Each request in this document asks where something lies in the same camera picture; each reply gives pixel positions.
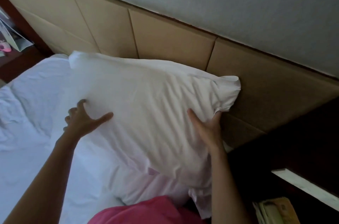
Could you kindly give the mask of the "person's right hand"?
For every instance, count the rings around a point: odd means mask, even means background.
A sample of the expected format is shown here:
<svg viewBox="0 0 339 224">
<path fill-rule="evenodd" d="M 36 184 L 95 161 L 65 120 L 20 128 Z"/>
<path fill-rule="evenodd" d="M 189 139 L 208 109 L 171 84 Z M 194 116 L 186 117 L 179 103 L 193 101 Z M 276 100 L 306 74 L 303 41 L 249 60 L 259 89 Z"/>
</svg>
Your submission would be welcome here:
<svg viewBox="0 0 339 224">
<path fill-rule="evenodd" d="M 222 112 L 217 111 L 212 119 L 204 122 L 204 131 L 196 132 L 201 140 L 205 143 L 211 155 L 225 151 L 223 140 L 221 138 L 221 120 Z"/>
</svg>

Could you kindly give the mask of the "person's left hand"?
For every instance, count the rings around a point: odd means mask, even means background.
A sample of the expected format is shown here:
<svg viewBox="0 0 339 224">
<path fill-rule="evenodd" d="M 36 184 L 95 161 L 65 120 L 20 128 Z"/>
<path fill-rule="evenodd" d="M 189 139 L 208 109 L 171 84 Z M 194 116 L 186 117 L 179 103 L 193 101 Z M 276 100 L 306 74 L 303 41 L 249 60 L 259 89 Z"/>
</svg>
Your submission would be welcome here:
<svg viewBox="0 0 339 224">
<path fill-rule="evenodd" d="M 65 122 L 69 127 L 68 131 L 64 132 L 66 135 L 80 139 L 97 129 L 97 127 L 91 127 L 90 125 L 90 121 L 92 118 L 86 112 L 86 102 L 86 99 L 81 99 L 77 103 L 76 107 L 78 108 L 78 111 L 74 119 L 68 120 L 68 116 L 65 117 Z"/>
</svg>

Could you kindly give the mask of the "white pillow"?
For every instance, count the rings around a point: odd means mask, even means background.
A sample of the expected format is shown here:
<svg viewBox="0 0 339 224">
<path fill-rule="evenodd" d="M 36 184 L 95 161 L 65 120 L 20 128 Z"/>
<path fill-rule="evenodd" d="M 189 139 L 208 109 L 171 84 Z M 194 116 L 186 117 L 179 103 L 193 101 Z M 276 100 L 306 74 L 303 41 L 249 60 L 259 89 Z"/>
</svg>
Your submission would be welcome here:
<svg viewBox="0 0 339 224">
<path fill-rule="evenodd" d="M 93 119 L 113 118 L 77 146 L 88 172 L 111 187 L 117 172 L 167 177 L 188 187 L 202 219 L 211 217 L 211 170 L 207 148 L 197 136 L 187 110 L 206 122 L 229 111 L 241 90 L 237 76 L 215 76 L 166 60 L 124 59 L 74 51 L 70 76 L 57 106 L 50 144 L 62 135 L 64 117 L 86 99 Z"/>
</svg>

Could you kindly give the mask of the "person's right forearm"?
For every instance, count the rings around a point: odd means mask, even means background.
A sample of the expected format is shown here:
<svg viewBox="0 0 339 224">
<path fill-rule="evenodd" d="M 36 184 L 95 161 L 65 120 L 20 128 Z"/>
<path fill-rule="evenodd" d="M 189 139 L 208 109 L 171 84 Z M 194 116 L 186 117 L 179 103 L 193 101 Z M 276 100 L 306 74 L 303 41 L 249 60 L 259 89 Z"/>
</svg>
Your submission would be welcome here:
<svg viewBox="0 0 339 224">
<path fill-rule="evenodd" d="M 224 145 L 211 148 L 212 224 L 252 224 L 235 184 Z"/>
</svg>

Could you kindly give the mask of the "person's left forearm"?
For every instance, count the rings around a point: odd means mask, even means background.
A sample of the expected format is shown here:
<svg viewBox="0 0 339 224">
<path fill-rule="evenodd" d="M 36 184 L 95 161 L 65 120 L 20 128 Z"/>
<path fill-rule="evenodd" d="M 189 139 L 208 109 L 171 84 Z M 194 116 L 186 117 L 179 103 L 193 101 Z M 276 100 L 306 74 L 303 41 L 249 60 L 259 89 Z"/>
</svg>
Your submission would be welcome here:
<svg viewBox="0 0 339 224">
<path fill-rule="evenodd" d="M 64 132 L 3 224 L 58 224 L 74 151 L 81 136 Z"/>
</svg>

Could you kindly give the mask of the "white bed sheet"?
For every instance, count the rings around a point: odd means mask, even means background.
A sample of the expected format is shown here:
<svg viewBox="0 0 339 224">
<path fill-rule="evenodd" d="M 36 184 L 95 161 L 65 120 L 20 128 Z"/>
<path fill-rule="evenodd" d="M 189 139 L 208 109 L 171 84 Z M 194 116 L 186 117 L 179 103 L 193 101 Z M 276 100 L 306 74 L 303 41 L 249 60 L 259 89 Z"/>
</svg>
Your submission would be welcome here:
<svg viewBox="0 0 339 224">
<path fill-rule="evenodd" d="M 49 157 L 53 118 L 70 73 L 66 55 L 42 60 L 0 88 L 0 223 Z M 74 156 L 59 224 L 86 224 L 102 186 Z"/>
</svg>

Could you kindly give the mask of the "beige padded headboard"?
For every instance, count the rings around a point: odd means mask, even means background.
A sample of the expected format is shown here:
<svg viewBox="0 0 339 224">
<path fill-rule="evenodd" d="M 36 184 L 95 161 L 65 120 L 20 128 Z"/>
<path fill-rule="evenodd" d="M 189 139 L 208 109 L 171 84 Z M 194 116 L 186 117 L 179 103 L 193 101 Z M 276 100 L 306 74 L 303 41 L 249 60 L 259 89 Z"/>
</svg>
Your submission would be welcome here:
<svg viewBox="0 0 339 224">
<path fill-rule="evenodd" d="M 339 82 L 116 0 L 9 0 L 56 53 L 170 60 L 217 76 L 238 76 L 242 90 L 226 116 L 238 147 L 339 98 Z"/>
</svg>

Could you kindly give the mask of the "dark wooden side table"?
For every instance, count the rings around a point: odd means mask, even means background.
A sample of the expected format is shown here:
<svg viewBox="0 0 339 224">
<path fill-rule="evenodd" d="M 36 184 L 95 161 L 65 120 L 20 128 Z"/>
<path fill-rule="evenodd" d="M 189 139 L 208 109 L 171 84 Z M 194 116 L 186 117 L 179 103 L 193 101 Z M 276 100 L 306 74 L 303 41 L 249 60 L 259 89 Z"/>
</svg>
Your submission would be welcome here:
<svg viewBox="0 0 339 224">
<path fill-rule="evenodd" d="M 0 7 L 9 15 L 24 36 L 34 44 L 22 52 L 13 50 L 8 57 L 0 57 L 0 80 L 9 83 L 40 61 L 51 57 L 54 53 L 10 0 L 0 0 Z"/>
</svg>

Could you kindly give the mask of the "clear plastic bag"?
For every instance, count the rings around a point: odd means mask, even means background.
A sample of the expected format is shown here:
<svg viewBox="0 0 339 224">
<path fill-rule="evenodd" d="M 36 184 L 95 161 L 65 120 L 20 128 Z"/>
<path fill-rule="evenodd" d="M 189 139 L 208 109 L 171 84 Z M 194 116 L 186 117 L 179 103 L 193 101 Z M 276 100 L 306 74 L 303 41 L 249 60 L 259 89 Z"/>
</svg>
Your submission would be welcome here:
<svg viewBox="0 0 339 224">
<path fill-rule="evenodd" d="M 14 24 L 9 15 L 0 6 L 0 40 L 10 44 L 12 50 L 23 52 L 34 45 L 30 40 L 24 37 L 21 31 Z"/>
</svg>

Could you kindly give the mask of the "pink garment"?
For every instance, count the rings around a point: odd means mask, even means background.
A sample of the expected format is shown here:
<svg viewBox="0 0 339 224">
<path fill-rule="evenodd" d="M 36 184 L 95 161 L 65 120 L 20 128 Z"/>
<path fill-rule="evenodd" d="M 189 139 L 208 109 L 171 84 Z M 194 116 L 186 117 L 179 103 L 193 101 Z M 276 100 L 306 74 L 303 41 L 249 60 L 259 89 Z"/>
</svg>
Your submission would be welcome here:
<svg viewBox="0 0 339 224">
<path fill-rule="evenodd" d="M 134 205 L 115 206 L 96 213 L 87 224 L 207 224 L 196 213 L 177 208 L 168 196 Z"/>
</svg>

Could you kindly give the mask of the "dark wooden nightstand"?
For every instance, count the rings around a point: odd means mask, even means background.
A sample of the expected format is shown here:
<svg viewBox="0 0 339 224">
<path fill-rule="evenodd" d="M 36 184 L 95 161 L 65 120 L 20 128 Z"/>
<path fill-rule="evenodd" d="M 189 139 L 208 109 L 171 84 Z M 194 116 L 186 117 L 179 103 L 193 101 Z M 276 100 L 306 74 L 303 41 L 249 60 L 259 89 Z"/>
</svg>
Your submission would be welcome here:
<svg viewBox="0 0 339 224">
<path fill-rule="evenodd" d="M 301 224 L 339 224 L 339 212 L 277 177 L 287 169 L 339 197 L 339 98 L 280 126 L 228 154 L 251 220 L 253 202 L 286 197 Z"/>
</svg>

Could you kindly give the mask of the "beige telephone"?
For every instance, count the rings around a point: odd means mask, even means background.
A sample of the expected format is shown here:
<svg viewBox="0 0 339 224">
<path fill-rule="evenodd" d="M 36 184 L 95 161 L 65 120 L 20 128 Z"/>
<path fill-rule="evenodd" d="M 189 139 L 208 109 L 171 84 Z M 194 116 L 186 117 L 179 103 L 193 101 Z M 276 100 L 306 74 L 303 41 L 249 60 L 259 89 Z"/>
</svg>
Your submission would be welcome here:
<svg viewBox="0 0 339 224">
<path fill-rule="evenodd" d="M 252 202 L 259 224 L 300 224 L 299 218 L 286 197 Z"/>
</svg>

